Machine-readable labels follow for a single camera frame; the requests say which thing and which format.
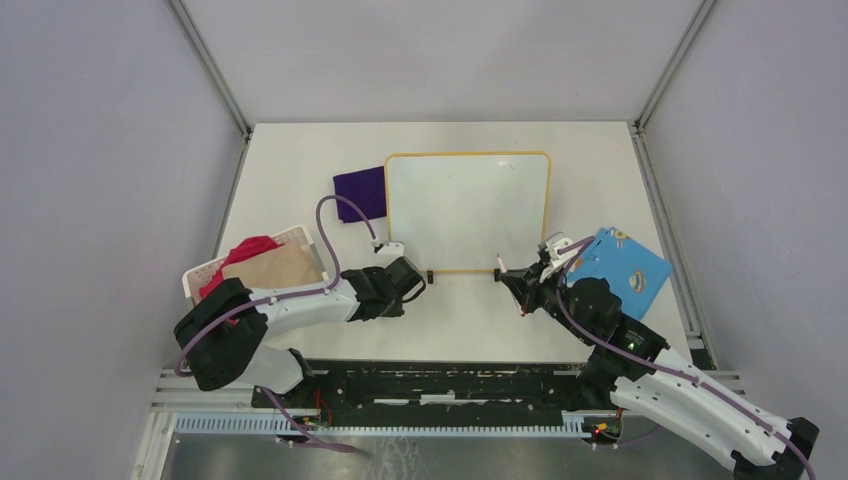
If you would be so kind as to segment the red capped whiteboard marker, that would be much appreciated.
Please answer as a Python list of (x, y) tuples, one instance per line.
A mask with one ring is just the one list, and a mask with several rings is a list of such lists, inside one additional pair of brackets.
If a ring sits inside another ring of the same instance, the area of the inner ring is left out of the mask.
[(527, 279), (526, 268), (509, 269), (502, 256), (496, 255), (498, 262), (498, 274), (496, 281), (502, 283), (510, 292), (521, 317), (527, 315), (526, 312), (526, 294), (527, 294)]

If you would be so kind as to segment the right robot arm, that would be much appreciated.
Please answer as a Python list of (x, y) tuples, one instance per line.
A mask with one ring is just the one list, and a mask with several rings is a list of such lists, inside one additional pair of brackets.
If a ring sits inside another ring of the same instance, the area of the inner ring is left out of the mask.
[(542, 310), (592, 352), (577, 392), (591, 408), (609, 402), (705, 452), (736, 479), (812, 479), (819, 435), (811, 421), (757, 407), (686, 360), (661, 335), (626, 315), (608, 282), (542, 279), (538, 266), (498, 275), (524, 313)]

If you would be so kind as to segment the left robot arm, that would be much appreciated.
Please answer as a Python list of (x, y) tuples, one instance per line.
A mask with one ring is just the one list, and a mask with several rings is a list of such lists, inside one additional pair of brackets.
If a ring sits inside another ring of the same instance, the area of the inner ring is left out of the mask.
[(204, 392), (252, 384), (302, 407), (314, 394), (309, 367), (298, 350), (274, 348), (270, 338), (319, 324), (401, 317), (426, 286), (426, 276), (404, 256), (301, 288), (249, 288), (226, 279), (177, 323), (175, 372)]

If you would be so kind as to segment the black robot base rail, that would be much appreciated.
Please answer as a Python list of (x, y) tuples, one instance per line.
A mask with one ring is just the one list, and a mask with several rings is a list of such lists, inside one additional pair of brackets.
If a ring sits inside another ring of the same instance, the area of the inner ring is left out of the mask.
[(278, 400), (332, 427), (560, 426), (573, 412), (612, 412), (579, 363), (318, 360)]

